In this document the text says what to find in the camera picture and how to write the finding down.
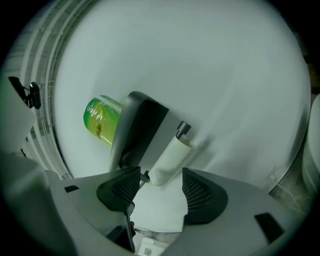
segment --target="white cylindrical part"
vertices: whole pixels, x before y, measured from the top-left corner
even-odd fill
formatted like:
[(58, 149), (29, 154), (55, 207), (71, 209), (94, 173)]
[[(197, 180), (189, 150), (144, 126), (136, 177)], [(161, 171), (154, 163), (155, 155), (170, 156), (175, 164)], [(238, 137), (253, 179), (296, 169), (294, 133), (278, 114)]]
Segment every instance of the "white cylindrical part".
[(194, 148), (184, 136), (180, 140), (174, 136), (148, 173), (152, 185), (164, 186), (193, 152)]

